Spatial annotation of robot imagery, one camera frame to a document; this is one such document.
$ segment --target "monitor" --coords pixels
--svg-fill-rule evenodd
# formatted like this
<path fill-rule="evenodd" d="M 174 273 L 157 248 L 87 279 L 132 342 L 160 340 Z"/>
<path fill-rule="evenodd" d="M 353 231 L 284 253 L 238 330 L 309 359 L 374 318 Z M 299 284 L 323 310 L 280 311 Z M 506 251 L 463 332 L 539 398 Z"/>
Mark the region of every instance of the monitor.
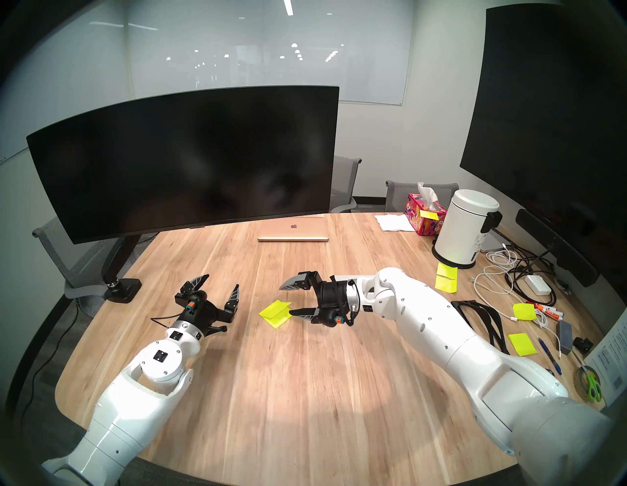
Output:
<path fill-rule="evenodd" d="M 338 87 L 175 93 L 27 136 L 74 243 L 329 211 Z"/>
<path fill-rule="evenodd" d="M 562 6 L 492 8 L 486 21 L 461 167 L 533 214 L 517 221 L 540 242 L 555 231 L 627 302 L 627 83 Z"/>

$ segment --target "white cable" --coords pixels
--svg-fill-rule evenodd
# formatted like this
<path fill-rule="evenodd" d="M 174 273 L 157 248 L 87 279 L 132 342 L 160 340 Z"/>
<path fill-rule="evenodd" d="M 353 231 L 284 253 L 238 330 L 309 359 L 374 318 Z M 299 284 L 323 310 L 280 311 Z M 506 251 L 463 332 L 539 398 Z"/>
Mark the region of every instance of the white cable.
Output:
<path fill-rule="evenodd" d="M 484 288 L 485 290 L 487 290 L 488 292 L 492 292 L 498 295 L 513 295 L 519 302 L 524 302 L 515 292 L 514 292 L 514 280 L 512 279 L 512 281 L 510 282 L 510 287 L 509 288 L 503 288 L 501 287 L 498 282 L 496 282 L 495 280 L 492 279 L 491 275 L 503 275 L 504 273 L 507 273 L 509 270 L 513 269 L 517 264 L 518 264 L 518 254 L 516 254 L 515 251 L 512 250 L 508 250 L 507 247 L 505 245 L 503 245 L 503 249 L 499 250 L 499 251 L 490 251 L 488 253 L 486 253 L 486 258 L 492 262 L 494 265 L 488 265 L 487 267 L 483 268 L 483 271 L 481 273 L 479 273 L 477 276 L 475 276 L 474 278 L 471 278 L 470 281 L 473 283 L 473 288 L 475 289 L 475 293 L 479 296 L 479 298 L 484 301 L 487 305 L 489 305 L 491 308 L 493 308 L 494 310 L 496 310 L 500 315 L 502 315 L 503 317 L 505 317 L 506 319 L 509 319 L 511 321 L 518 321 L 518 319 L 516 317 L 513 317 L 511 315 L 506 315 L 503 314 L 503 312 L 501 312 L 499 309 L 497 309 L 496 307 L 494 307 L 490 302 L 488 302 L 485 297 L 483 295 L 481 295 L 479 293 L 479 291 L 477 290 L 477 286 Z M 487 272 L 486 270 L 488 270 L 489 268 L 498 268 L 497 272 Z M 490 287 L 482 284 L 482 283 L 478 283 L 477 280 L 479 279 L 479 277 L 487 277 L 488 280 L 490 280 L 494 285 L 496 285 L 500 290 L 502 290 L 502 292 L 499 292 L 498 290 L 493 290 Z M 557 352 L 558 352 L 558 359 L 562 357 L 562 349 L 561 349 L 561 345 L 559 342 L 559 337 L 557 336 L 557 334 L 555 334 L 552 330 L 549 329 L 549 322 L 547 321 L 547 317 L 546 315 L 537 310 L 535 310 L 535 314 L 536 314 L 536 318 L 534 319 L 533 322 L 535 322 L 541 329 L 545 329 L 548 330 L 551 334 L 553 334 L 556 338 L 557 338 Z"/>

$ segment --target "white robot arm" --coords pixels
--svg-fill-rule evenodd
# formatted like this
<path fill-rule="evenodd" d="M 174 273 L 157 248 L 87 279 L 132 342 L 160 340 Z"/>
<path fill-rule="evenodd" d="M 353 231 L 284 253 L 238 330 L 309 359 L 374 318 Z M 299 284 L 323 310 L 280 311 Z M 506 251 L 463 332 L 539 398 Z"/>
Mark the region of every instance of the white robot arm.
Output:
<path fill-rule="evenodd" d="M 290 313 L 329 327 L 343 321 L 353 325 L 359 311 L 395 320 L 403 339 L 461 386 L 479 427 L 517 457 L 531 482 L 569 480 L 609 431 L 607 417 L 569 399 L 543 367 L 492 347 L 444 297 L 402 270 L 331 279 L 302 272 L 285 282 L 281 290 L 313 287 L 318 298 L 317 308 Z"/>
<path fill-rule="evenodd" d="M 232 322 L 240 291 L 236 286 L 224 310 L 217 309 L 200 290 L 209 275 L 186 282 L 175 296 L 185 310 L 166 329 L 164 339 L 151 342 L 126 366 L 98 399 L 92 420 L 78 446 L 66 457 L 43 467 L 69 482 L 113 486 L 124 468 L 157 436 L 194 377 L 185 362 L 200 351 L 201 340 Z M 153 389 L 141 385 L 144 375 Z"/>

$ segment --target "sticky note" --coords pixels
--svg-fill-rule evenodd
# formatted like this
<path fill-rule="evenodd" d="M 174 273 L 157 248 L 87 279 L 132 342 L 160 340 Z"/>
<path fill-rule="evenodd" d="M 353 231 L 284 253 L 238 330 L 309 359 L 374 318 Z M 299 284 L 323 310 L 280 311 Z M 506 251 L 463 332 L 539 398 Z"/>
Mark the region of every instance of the sticky note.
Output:
<path fill-rule="evenodd" d="M 533 304 L 514 304 L 514 317 L 520 320 L 534 320 L 535 308 Z"/>
<path fill-rule="evenodd" d="M 512 341 L 514 349 L 518 353 L 518 356 L 526 356 L 528 354 L 536 354 L 537 351 L 534 348 L 534 344 L 529 339 L 529 336 L 525 332 L 519 334 L 508 334 L 507 337 Z"/>
<path fill-rule="evenodd" d="M 443 290 L 444 292 L 455 293 L 457 292 L 457 279 L 451 280 L 450 278 L 436 275 L 435 288 L 437 288 L 438 290 Z"/>
<path fill-rule="evenodd" d="M 439 219 L 438 213 L 434 213 L 433 211 L 424 211 L 423 209 L 420 210 L 420 216 L 427 219 L 435 219 L 436 221 Z"/>
<path fill-rule="evenodd" d="M 449 267 L 445 265 L 441 261 L 438 262 L 438 271 L 437 275 L 442 275 L 442 277 L 451 278 L 453 280 L 457 280 L 457 267 Z"/>
<path fill-rule="evenodd" d="M 276 329 L 292 316 L 290 314 L 290 304 L 291 302 L 281 302 L 280 300 L 275 300 L 272 304 L 263 309 L 259 315 L 262 316 L 268 324 Z"/>

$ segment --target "mesh chair back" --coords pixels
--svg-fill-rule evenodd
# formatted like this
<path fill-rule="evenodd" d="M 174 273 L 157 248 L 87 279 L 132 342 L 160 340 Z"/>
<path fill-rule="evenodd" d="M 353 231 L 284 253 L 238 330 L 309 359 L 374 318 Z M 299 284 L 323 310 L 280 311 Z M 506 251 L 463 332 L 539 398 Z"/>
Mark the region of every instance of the mesh chair back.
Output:
<path fill-rule="evenodd" d="M 411 184 L 408 182 L 394 182 L 386 181 L 387 194 L 386 194 L 386 211 L 388 213 L 402 213 L 405 210 L 405 204 L 407 203 L 407 196 L 418 193 L 418 184 Z M 453 194 L 460 187 L 457 183 L 451 184 L 423 184 L 426 188 L 431 188 L 438 195 L 438 202 L 448 209 L 451 204 Z"/>
<path fill-rule="evenodd" d="M 117 241 L 116 238 L 74 245 L 59 218 L 53 218 L 44 226 L 34 230 L 33 236 L 39 239 L 71 287 L 103 285 L 102 265 Z M 119 278 L 124 276 L 137 257 L 136 252 L 131 254 L 118 273 Z M 96 295 L 80 297 L 78 300 L 81 309 L 91 317 L 95 316 L 104 303 L 104 299 Z"/>
<path fill-rule="evenodd" d="M 346 157 L 333 157 L 333 177 L 331 180 L 331 201 L 329 209 L 350 204 L 357 169 L 361 159 L 348 159 Z"/>

